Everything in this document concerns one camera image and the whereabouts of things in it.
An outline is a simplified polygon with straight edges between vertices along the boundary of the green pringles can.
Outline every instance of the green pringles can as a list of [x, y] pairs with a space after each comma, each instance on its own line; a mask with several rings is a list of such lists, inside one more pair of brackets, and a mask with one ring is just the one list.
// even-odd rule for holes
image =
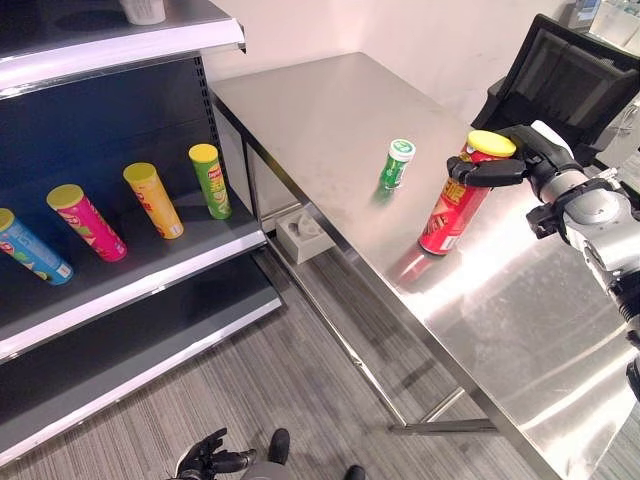
[[218, 160], [218, 149], [208, 143], [200, 143], [189, 149], [189, 158], [196, 170], [209, 213], [218, 220], [229, 218], [231, 205]]
[[404, 138], [396, 138], [389, 145], [387, 164], [380, 174], [380, 183], [385, 188], [396, 188], [402, 183], [407, 164], [416, 154], [416, 146]]

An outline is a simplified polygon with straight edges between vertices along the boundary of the blue pringles can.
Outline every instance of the blue pringles can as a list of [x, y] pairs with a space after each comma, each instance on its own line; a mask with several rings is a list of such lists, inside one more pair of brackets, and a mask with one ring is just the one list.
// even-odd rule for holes
[[51, 285], [62, 285], [73, 268], [38, 239], [7, 208], [0, 208], [0, 250]]

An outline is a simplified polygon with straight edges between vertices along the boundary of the chip can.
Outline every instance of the chip can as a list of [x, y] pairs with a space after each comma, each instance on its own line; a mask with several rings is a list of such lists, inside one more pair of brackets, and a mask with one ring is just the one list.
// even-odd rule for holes
[[162, 185], [156, 167], [150, 163], [132, 163], [122, 172], [151, 223], [165, 240], [178, 238], [184, 227]]
[[209, 213], [218, 220], [229, 218], [231, 204], [218, 160], [218, 149], [208, 143], [200, 143], [189, 149], [189, 158], [196, 171]]
[[385, 188], [396, 188], [402, 183], [407, 164], [416, 154], [416, 146], [404, 138], [396, 138], [389, 145], [387, 164], [380, 175], [380, 183]]
[[[509, 158], [515, 151], [515, 144], [508, 138], [486, 130], [473, 130], [469, 132], [459, 156], [466, 162], [479, 163]], [[461, 185], [452, 178], [447, 179], [420, 235], [420, 246], [430, 253], [446, 255], [490, 190]]]
[[71, 280], [73, 268], [36, 237], [13, 212], [0, 208], [0, 250], [51, 285]]
[[66, 184], [54, 188], [47, 195], [47, 203], [105, 262], [126, 257], [127, 246], [80, 186]]

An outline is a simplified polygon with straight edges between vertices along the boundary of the gray carpet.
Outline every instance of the gray carpet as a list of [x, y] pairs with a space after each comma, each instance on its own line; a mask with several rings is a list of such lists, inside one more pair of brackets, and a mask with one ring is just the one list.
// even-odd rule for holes
[[[340, 479], [351, 463], [373, 480], [536, 478], [500, 437], [390, 435], [386, 410], [300, 292], [269, 253], [259, 262], [286, 307], [10, 464], [0, 478], [162, 479], [185, 447], [221, 426], [229, 427], [228, 448], [253, 446], [261, 455], [273, 430], [287, 427], [293, 478]], [[299, 272], [409, 418], [455, 386], [422, 345], [395, 328], [339, 254], [325, 253]], [[594, 478], [640, 478], [638, 413]], [[463, 398], [448, 415], [480, 413]]]

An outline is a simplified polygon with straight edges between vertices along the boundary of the store shelf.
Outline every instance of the store shelf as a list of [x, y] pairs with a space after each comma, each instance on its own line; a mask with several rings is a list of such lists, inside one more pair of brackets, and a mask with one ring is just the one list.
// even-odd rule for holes
[[244, 43], [238, 21], [208, 0], [164, 0], [167, 19], [149, 26], [129, 24], [117, 0], [1, 3], [0, 98]]
[[243, 255], [0, 367], [0, 466], [281, 305]]
[[66, 285], [50, 286], [25, 268], [8, 264], [1, 281], [0, 363], [263, 245], [264, 234], [255, 219], [233, 191], [229, 194], [233, 215], [224, 221], [211, 218], [199, 191], [176, 199], [185, 232], [175, 240], [160, 238], [142, 208], [123, 215], [112, 226], [127, 244], [127, 257], [106, 263], [78, 241], [78, 248], [67, 259], [75, 275]]

